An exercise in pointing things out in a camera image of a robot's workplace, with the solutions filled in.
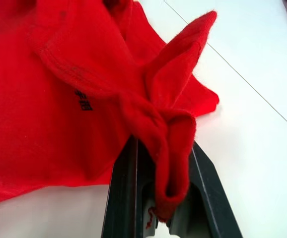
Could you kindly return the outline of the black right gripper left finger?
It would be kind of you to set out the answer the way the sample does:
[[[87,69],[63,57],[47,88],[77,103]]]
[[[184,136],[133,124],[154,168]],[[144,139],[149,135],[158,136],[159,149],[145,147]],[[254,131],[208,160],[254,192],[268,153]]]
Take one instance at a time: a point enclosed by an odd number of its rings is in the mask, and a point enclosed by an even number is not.
[[[146,147],[131,136],[114,163],[101,236],[150,238],[158,219],[155,208],[155,164]]]

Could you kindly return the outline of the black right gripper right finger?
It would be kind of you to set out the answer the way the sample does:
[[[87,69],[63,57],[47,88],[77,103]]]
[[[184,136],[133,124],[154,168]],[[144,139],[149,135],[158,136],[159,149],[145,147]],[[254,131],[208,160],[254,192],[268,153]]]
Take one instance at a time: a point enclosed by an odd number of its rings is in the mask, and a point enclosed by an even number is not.
[[[241,238],[215,166],[197,143],[189,156],[189,191],[167,227],[180,238]]]

